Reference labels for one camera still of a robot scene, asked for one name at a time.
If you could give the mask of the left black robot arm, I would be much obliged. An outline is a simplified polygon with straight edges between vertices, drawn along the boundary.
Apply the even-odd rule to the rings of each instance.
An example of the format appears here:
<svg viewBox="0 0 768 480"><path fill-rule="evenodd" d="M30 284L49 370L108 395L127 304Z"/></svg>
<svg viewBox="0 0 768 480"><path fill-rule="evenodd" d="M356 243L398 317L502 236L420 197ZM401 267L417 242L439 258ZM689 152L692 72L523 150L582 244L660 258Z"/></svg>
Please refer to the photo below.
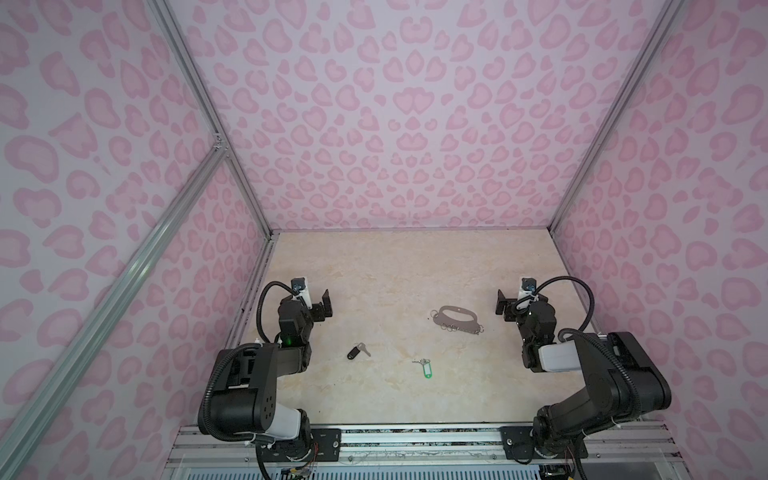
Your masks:
<svg viewBox="0 0 768 480"><path fill-rule="evenodd" d="M305 452L313 443L306 412L281 405L277 380L308 369L314 324L333 316L330 294L306 306L286 297L278 307L280 341L244 343L219 352L203 393L198 427L224 442L281 444Z"/></svg>

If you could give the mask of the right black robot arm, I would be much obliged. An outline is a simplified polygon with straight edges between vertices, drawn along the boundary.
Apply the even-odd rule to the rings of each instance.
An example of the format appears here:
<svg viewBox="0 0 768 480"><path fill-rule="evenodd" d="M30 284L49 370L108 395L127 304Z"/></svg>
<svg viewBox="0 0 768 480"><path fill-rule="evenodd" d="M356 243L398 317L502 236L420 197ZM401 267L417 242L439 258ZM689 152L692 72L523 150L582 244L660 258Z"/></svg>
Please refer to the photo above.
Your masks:
<svg viewBox="0 0 768 480"><path fill-rule="evenodd" d="M571 458L579 464L589 456L588 436L671 406L667 380L633 334L557 330L555 308L531 291L512 298L498 292L495 313L518 327L525 368L579 371L584 381L568 398L539 408L529 427L500 429L508 460L528 465Z"/></svg>

